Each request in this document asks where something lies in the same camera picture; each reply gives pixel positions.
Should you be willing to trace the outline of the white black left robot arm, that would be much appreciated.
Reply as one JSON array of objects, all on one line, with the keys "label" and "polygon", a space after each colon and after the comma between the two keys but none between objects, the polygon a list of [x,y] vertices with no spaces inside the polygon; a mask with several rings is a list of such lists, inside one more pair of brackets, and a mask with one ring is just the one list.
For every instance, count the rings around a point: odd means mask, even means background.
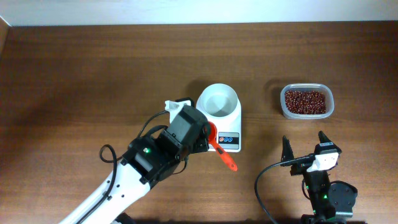
[{"label": "white black left robot arm", "polygon": [[62,223],[116,223],[125,209],[177,174],[190,154],[208,150],[210,125],[202,112],[185,105],[170,119],[169,125],[142,129],[121,157],[104,145],[113,155],[112,172]]}]

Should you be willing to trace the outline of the orange measuring scoop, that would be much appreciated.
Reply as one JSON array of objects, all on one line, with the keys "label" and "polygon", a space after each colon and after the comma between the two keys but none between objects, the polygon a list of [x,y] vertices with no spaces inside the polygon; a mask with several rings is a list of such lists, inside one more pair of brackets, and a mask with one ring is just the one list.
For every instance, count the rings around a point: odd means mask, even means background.
[{"label": "orange measuring scoop", "polygon": [[216,153],[220,156],[221,160],[227,165],[227,167],[236,172],[238,167],[233,158],[216,142],[217,128],[211,121],[208,122],[210,125],[210,134],[208,136],[208,142],[215,149]]}]

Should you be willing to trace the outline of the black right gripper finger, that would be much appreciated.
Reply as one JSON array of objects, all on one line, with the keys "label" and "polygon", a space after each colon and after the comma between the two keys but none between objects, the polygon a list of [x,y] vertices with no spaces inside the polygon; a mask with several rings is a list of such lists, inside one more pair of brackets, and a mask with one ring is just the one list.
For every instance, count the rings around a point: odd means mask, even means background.
[{"label": "black right gripper finger", "polygon": [[331,140],[326,136],[323,131],[318,132],[318,138],[320,140],[320,144],[331,144]]},{"label": "black right gripper finger", "polygon": [[293,150],[290,145],[290,141],[287,136],[283,136],[282,138],[282,155],[281,155],[281,163],[282,166],[289,166],[290,162],[295,159]]}]

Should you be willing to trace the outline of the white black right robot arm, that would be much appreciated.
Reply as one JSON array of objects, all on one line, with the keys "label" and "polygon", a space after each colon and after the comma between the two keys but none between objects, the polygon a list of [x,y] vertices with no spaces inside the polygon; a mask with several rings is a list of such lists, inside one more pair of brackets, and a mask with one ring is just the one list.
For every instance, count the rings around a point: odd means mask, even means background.
[{"label": "white black right robot arm", "polygon": [[343,181],[330,181],[328,171],[338,164],[342,150],[323,131],[313,153],[295,157],[287,137],[282,138],[281,161],[292,176],[302,175],[302,190],[307,193],[313,213],[302,215],[301,223],[346,223],[353,216],[358,190]]}]

